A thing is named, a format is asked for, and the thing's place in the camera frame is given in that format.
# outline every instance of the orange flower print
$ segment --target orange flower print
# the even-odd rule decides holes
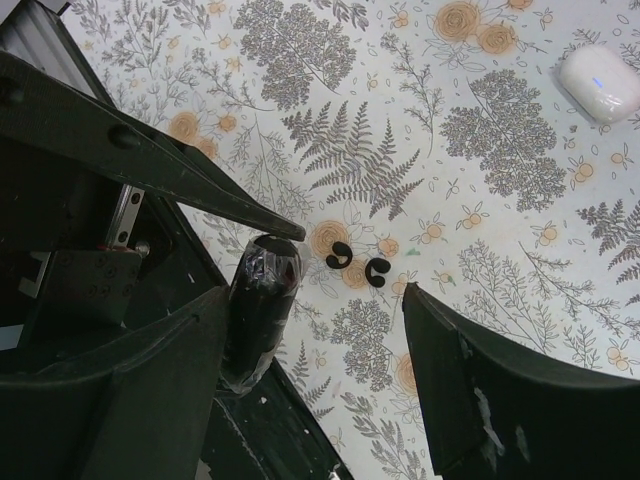
[[[542,30],[546,30],[547,25],[553,22],[553,15],[552,15],[553,12],[549,10],[548,7],[544,9],[544,12],[533,12],[533,13],[538,17],[540,17],[540,28],[542,28]]]
[[[451,284],[454,287],[456,286],[456,282],[453,280],[453,277],[448,273],[440,273],[437,270],[434,270],[433,273],[435,274],[435,277],[431,277],[431,280],[438,282],[438,287],[440,287],[440,291],[445,295],[447,294],[447,291],[445,290],[445,285]]]
[[[396,19],[393,21],[393,26],[396,28],[402,28],[409,25],[409,14],[405,10],[400,10],[396,14]]]
[[[365,266],[366,263],[362,260],[353,259],[349,266],[342,270],[342,281],[353,289],[364,287],[367,284]]]
[[[593,176],[593,166],[584,161],[584,157],[580,155],[578,160],[569,157],[569,162],[571,162],[571,167],[567,168],[572,174],[573,178],[571,179],[571,190],[576,189],[576,185],[585,183],[589,178]]]
[[[209,15],[218,15],[218,18],[227,11],[227,6],[224,4],[224,0],[218,0],[217,2],[211,2],[209,4]]]
[[[200,137],[196,139],[194,146],[211,160],[218,156],[218,144],[208,138]]]
[[[400,246],[393,238],[385,238],[378,242],[378,250],[387,258],[395,256],[400,250]]]
[[[409,275],[406,273],[401,273],[398,275],[398,280],[391,285],[391,291],[396,295],[404,295],[404,291],[407,288],[407,284],[409,283]]]
[[[377,76],[377,73],[373,76],[370,73],[367,73],[367,90],[371,91],[374,88],[378,87],[378,79],[376,78]]]
[[[525,8],[529,8],[531,6],[533,0],[508,0],[507,3],[511,8],[524,10]]]
[[[218,128],[225,133],[229,133],[236,128],[237,123],[236,117],[227,113],[224,117],[220,117]]]
[[[198,118],[193,112],[179,113],[169,123],[169,135],[189,145],[198,136],[198,129]]]
[[[344,225],[334,220],[319,223],[309,236],[311,250],[322,259],[333,255],[331,248],[336,242],[349,243],[349,233]]]
[[[538,245],[548,247],[558,238],[558,228],[552,222],[547,222],[544,227],[532,226],[531,230],[536,237],[536,248]]]
[[[629,345],[629,340],[625,340],[622,342],[622,345],[618,345],[613,339],[609,339],[612,347],[609,347],[607,350],[607,359],[611,365],[615,365],[615,367],[621,371],[626,372],[629,370],[629,373],[633,375],[633,367],[632,365],[640,365],[640,362],[637,360],[630,359],[628,355],[624,353],[624,349]]]
[[[611,155],[611,161],[615,165],[622,165],[625,170],[629,168],[629,163],[635,163],[633,160],[631,160],[631,158],[629,158],[629,145],[627,145],[627,142],[624,142],[622,153],[616,152]]]
[[[447,241],[442,236],[445,224],[440,221],[440,212],[434,215],[432,221],[427,220],[425,222],[424,220],[419,219],[418,224],[420,225],[423,233],[411,237],[412,242],[418,242],[418,245],[428,245],[437,239],[442,239],[445,242]]]
[[[169,39],[169,43],[167,44],[167,47],[169,47],[169,50],[173,50],[178,45],[180,45],[180,35],[176,35],[175,37],[171,37]]]
[[[416,386],[416,377],[413,373],[413,365],[411,364],[411,355],[405,353],[398,363],[396,370],[396,380],[404,392],[410,397],[418,396],[418,387]]]
[[[468,2],[453,2],[442,7],[435,19],[435,29],[445,40],[462,42],[475,33],[480,24],[478,7]]]
[[[479,202],[473,211],[467,207],[466,205],[462,206],[462,210],[466,214],[466,218],[458,221],[456,224],[456,230],[460,227],[463,227],[465,230],[470,230],[473,227],[480,225],[482,223],[482,219],[489,216],[488,213],[482,211],[482,202]]]
[[[487,53],[499,55],[515,45],[518,37],[513,27],[483,25],[478,28],[478,45]]]
[[[242,67],[242,63],[240,63],[240,57],[231,57],[227,58],[227,68],[232,72],[239,72],[240,67]]]
[[[344,442],[342,441],[342,429],[341,428],[338,428],[338,434],[337,435],[330,435],[329,436],[329,442],[331,442],[331,445],[333,445],[333,448],[335,448],[338,451],[338,453],[340,453],[341,448],[346,446],[344,444]]]
[[[316,354],[316,368],[326,367],[327,358],[325,357],[325,355],[327,354],[327,352],[326,351],[321,352],[316,348],[314,350],[314,353]]]
[[[224,37],[218,35],[218,37],[220,38],[220,40],[218,40],[218,47],[220,47],[220,50],[226,50],[229,48],[231,45],[231,38],[229,38],[229,35],[225,35]]]

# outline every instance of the plastic wrap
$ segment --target plastic wrap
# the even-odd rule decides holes
[[[245,395],[267,371],[302,276],[303,262],[290,241],[271,235],[249,241],[229,295],[229,326],[220,375],[224,390]]]

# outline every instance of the white earbud case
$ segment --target white earbud case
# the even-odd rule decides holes
[[[640,108],[640,77],[602,45],[572,52],[560,67],[559,80],[600,124],[618,122]]]

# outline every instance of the black cylindrical object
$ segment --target black cylindrical object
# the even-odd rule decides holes
[[[302,281],[302,262],[288,240],[249,241],[229,294],[229,326],[221,387],[242,396],[271,365]]]

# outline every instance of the table surface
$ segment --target table surface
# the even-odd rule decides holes
[[[640,71],[640,1],[579,3],[78,0],[65,14],[119,108],[307,228],[279,358],[357,479],[433,477],[409,281],[534,350],[640,373],[640,115],[594,126],[553,82],[587,44]],[[255,232],[186,211],[230,276]],[[342,271],[325,264],[336,241],[355,253]],[[375,289],[364,267],[380,256]]]

